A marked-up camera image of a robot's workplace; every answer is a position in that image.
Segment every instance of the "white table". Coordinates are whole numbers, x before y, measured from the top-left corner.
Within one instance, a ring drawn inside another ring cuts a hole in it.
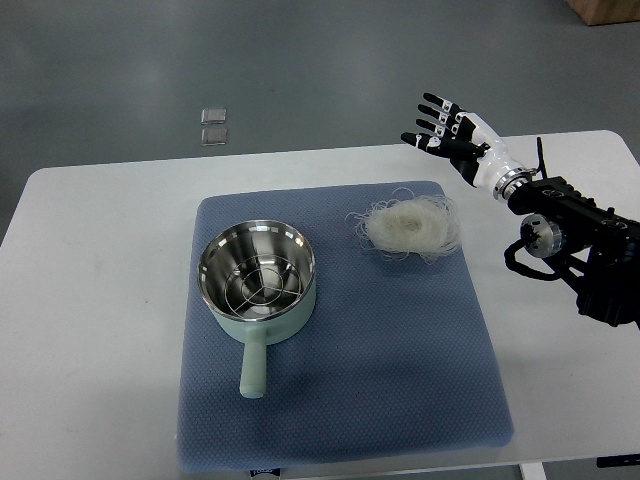
[[[620,137],[543,139],[550,176],[640,218],[640,168]],[[534,136],[506,141],[514,158],[537,164]],[[0,248],[0,478],[181,478],[174,435],[203,198],[420,179],[459,205],[515,435],[504,448],[291,468],[283,478],[640,452],[638,329],[581,317],[564,284],[508,271],[503,251],[521,218],[448,161],[389,145],[36,172]]]

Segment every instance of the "cardboard box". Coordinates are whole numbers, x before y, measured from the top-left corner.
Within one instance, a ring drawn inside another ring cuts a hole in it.
[[[567,0],[587,25],[640,20],[640,0]]]

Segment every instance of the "blue mat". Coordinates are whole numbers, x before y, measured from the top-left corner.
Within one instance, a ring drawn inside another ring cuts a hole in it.
[[[476,446],[513,434],[500,373],[462,251],[434,265],[363,250],[349,212],[398,187],[351,185],[212,197],[193,238],[178,457],[185,472],[340,462]],[[267,394],[240,396],[243,345],[196,283],[209,241],[251,219],[288,223],[316,255],[318,297],[305,327],[267,350]]]

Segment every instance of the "saucepan handle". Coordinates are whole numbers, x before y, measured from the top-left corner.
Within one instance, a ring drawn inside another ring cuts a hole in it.
[[[246,327],[240,394],[260,398],[267,390],[267,331],[264,327]]]

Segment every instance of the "robot finger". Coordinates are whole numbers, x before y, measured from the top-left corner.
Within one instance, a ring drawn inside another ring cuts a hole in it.
[[[438,106],[438,108],[440,108],[444,113],[451,114],[451,116],[456,120],[455,123],[460,122],[461,117],[459,117],[459,114],[466,113],[466,111],[460,108],[459,105],[442,97],[434,95],[433,93],[424,93],[422,95],[422,98],[424,98],[427,102]]]
[[[446,126],[449,130],[451,130],[451,128],[456,124],[456,120],[452,115],[436,110],[428,105],[420,104],[418,105],[418,110],[425,115],[435,118],[440,125]]]
[[[444,125],[436,125],[435,123],[423,120],[422,118],[416,119],[416,125],[420,128],[424,128],[429,132],[429,135],[435,135],[436,137],[453,137],[451,130],[448,130]]]

